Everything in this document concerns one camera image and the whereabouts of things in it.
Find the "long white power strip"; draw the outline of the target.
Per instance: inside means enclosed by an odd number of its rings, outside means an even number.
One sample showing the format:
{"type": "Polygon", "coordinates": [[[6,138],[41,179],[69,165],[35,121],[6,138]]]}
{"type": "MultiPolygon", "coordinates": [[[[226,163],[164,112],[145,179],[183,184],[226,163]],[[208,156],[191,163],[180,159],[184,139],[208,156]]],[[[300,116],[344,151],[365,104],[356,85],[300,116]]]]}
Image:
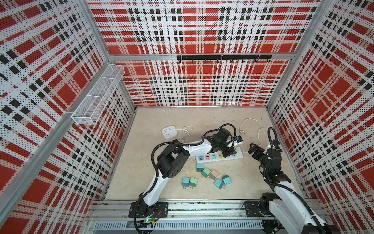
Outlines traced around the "long white power strip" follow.
{"type": "Polygon", "coordinates": [[[226,158],[223,156],[223,153],[221,151],[217,151],[216,153],[195,156],[195,161],[197,163],[213,163],[219,161],[243,159],[241,149],[239,147],[235,147],[234,150],[236,153],[226,158]]]}

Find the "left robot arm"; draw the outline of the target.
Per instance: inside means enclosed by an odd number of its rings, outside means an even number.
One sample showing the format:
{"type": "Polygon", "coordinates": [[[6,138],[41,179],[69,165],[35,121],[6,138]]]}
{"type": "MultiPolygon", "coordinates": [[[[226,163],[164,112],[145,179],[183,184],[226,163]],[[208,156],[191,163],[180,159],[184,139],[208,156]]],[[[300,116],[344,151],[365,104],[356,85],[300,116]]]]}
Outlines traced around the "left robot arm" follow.
{"type": "Polygon", "coordinates": [[[204,156],[220,151],[224,158],[236,153],[235,147],[242,144],[233,124],[225,123],[217,129],[209,130],[200,140],[183,143],[175,139],[158,144],[151,153],[151,163],[155,176],[147,190],[139,195],[138,205],[146,208],[154,206],[160,198],[169,179],[180,173],[189,158],[204,156]]]}

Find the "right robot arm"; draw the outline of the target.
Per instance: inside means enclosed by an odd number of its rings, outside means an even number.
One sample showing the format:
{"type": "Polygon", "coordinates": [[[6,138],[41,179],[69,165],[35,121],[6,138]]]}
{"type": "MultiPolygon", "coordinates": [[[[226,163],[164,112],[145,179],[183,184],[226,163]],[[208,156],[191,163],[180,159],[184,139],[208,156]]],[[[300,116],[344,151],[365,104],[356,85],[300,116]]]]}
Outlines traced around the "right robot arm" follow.
{"type": "Polygon", "coordinates": [[[273,127],[267,130],[269,145],[263,149],[250,144],[248,153],[259,162],[264,182],[272,190],[263,193],[259,208],[264,216],[274,216],[289,234],[339,234],[340,230],[321,218],[296,191],[282,171],[282,149],[273,127]]]}

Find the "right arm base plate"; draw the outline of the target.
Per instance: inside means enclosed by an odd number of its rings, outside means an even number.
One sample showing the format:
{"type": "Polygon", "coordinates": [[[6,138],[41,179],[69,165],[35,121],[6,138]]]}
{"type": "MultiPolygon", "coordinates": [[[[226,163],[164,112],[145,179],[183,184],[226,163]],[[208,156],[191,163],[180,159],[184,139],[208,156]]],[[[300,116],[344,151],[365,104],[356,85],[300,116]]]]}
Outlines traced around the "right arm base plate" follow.
{"type": "Polygon", "coordinates": [[[260,200],[247,200],[243,207],[247,217],[274,217],[260,200]]]}

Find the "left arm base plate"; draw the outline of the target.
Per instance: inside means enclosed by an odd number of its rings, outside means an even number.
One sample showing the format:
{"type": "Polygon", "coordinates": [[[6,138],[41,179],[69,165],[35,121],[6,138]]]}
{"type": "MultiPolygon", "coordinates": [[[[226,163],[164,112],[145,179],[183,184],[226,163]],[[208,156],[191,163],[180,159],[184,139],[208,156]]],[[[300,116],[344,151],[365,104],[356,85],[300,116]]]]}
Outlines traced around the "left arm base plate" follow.
{"type": "Polygon", "coordinates": [[[144,201],[140,201],[139,204],[133,202],[128,217],[133,218],[136,214],[137,218],[164,218],[168,216],[168,205],[168,202],[157,202],[152,206],[148,206],[144,201]]]}

